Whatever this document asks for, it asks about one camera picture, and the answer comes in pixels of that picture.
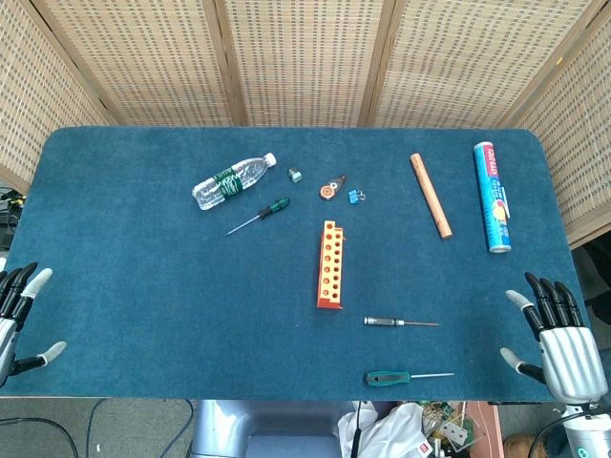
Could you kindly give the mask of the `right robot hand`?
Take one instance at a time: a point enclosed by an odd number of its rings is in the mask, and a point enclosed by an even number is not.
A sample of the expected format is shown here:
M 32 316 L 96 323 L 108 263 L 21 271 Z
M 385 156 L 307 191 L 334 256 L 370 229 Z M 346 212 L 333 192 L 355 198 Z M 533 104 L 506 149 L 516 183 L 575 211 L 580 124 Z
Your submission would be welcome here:
M 576 298 L 560 281 L 551 282 L 527 272 L 535 299 L 515 290 L 505 292 L 515 304 L 538 344 L 541 365 L 528 364 L 508 347 L 499 349 L 516 372 L 546 385 L 557 401 L 569 406 L 596 403 L 609 391 L 600 352 L 584 324 Z

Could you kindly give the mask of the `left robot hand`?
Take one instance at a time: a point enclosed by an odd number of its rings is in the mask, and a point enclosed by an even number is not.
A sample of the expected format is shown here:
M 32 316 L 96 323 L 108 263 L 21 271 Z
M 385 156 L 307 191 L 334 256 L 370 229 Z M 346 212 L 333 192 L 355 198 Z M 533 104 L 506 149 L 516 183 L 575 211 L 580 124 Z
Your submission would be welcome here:
M 53 271 L 44 268 L 31 280 L 36 262 L 10 272 L 5 270 L 6 262 L 5 258 L 1 259 L 1 386 L 9 377 L 50 364 L 68 345 L 59 341 L 43 353 L 20 360 L 15 358 L 17 343 L 33 302 Z

